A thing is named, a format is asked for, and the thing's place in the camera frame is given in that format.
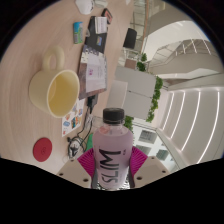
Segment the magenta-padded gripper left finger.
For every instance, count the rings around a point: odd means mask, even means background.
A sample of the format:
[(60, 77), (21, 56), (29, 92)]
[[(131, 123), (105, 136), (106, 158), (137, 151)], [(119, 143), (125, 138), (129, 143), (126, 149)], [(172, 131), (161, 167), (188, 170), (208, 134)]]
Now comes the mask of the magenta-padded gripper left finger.
[(93, 149), (87, 150), (77, 159), (68, 160), (57, 175), (76, 185), (91, 188), (95, 175), (95, 159)]

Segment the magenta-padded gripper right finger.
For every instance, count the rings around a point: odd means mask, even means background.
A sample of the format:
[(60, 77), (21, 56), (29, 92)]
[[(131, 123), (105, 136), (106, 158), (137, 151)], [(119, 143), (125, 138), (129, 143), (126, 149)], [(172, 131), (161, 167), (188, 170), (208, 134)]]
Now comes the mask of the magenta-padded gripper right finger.
[(131, 188), (143, 187), (169, 174), (156, 156), (147, 156), (140, 149), (132, 147), (128, 174)]

